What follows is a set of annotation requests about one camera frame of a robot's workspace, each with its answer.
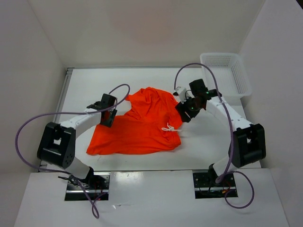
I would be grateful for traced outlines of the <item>orange mesh shorts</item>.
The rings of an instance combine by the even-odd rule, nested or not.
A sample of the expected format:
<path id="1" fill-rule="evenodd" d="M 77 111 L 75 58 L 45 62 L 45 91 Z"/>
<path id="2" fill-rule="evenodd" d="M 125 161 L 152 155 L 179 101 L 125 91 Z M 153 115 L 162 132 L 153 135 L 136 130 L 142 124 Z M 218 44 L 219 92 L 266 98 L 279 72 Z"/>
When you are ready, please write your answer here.
<path id="1" fill-rule="evenodd" d="M 147 87 L 129 95 L 131 109 L 116 116 L 112 126 L 97 125 L 86 153 L 91 156 L 145 155 L 181 145 L 182 120 L 177 101 L 167 91 Z"/>

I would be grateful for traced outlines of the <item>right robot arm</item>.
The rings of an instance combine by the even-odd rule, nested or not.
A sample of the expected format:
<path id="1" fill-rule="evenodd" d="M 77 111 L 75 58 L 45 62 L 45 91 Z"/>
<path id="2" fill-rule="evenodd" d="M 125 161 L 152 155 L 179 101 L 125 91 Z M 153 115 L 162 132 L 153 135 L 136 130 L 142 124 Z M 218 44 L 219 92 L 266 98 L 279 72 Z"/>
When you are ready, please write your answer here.
<path id="1" fill-rule="evenodd" d="M 265 130 L 261 124 L 244 119 L 220 92 L 209 90 L 202 79 L 191 82 L 189 86 L 190 95 L 184 87 L 176 87 L 173 92 L 180 99 L 175 108 L 182 122 L 190 122 L 201 110 L 205 110 L 227 126 L 231 133 L 228 155 L 208 168 L 207 179 L 211 185 L 220 185 L 228 173 L 266 157 Z"/>

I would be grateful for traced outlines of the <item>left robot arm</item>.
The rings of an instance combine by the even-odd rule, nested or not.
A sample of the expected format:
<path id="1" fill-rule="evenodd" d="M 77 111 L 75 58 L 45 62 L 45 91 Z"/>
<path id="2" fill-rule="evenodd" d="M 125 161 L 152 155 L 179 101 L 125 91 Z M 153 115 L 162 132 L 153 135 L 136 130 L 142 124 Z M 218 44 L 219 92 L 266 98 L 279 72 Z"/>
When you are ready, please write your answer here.
<path id="1" fill-rule="evenodd" d="M 79 114 L 61 123 L 46 125 L 37 151 L 42 161 L 60 167 L 67 172 L 66 178 L 73 185 L 84 189 L 103 187 L 105 179 L 94 174 L 94 169 L 75 157 L 76 139 L 93 126 L 111 127 L 116 116 L 117 98 L 103 94 L 100 101 L 86 107 Z"/>

